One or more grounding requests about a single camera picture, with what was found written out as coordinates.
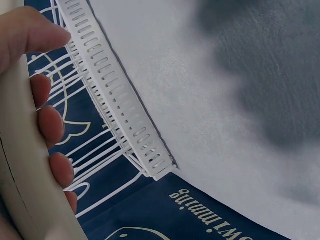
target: dark blue cover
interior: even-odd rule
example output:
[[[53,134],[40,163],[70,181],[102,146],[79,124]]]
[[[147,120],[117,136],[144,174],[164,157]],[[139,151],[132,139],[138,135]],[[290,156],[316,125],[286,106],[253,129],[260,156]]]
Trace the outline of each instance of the dark blue cover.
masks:
[[[48,0],[26,0],[25,4],[38,10],[50,7]],[[64,54],[66,51],[60,49],[48,56],[55,60]],[[29,54],[28,59],[32,59],[33,55],[37,54]],[[30,65],[30,74],[48,63],[49,61],[44,60]],[[65,69],[64,74],[70,71],[72,67]],[[53,79],[59,79],[59,76],[56,74]],[[80,87],[82,83],[71,87],[66,94],[69,95]],[[59,151],[67,154],[104,130],[104,123],[86,91],[72,97],[57,109],[61,114],[65,114],[66,135],[64,144],[51,149],[51,153]],[[79,159],[111,137],[111,134],[107,134],[71,157]],[[90,177],[87,180],[90,190],[79,200],[78,212],[107,196],[134,178],[137,173],[137,169],[123,157]],[[80,188],[76,192],[79,195],[83,190],[84,188]],[[78,220],[90,240],[287,239],[250,221],[174,174],[169,174],[158,182],[142,176],[134,185]]]

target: white paper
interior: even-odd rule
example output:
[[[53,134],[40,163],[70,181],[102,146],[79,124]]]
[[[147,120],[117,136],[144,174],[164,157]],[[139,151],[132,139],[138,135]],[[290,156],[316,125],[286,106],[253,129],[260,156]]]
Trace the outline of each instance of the white paper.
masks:
[[[270,230],[320,239],[320,4],[240,2],[90,0],[176,173]]]

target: finger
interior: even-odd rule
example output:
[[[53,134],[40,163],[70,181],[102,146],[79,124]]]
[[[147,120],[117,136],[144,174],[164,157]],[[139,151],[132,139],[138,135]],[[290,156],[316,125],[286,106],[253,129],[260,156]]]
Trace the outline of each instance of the finger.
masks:
[[[50,156],[49,165],[55,180],[64,189],[72,184],[75,177],[74,168],[66,156],[59,152],[54,153]]]
[[[31,7],[0,15],[0,74],[25,53],[46,53],[66,45],[71,35]]]
[[[34,104],[37,109],[41,108],[49,99],[51,91],[50,80],[44,75],[35,75],[30,79]]]
[[[38,111],[38,125],[48,148],[59,143],[65,135],[65,123],[60,113],[52,106]]]
[[[64,192],[66,198],[68,199],[68,202],[73,210],[74,213],[77,212],[77,201],[78,201],[78,197],[77,194],[75,194],[72,191],[65,191]]]

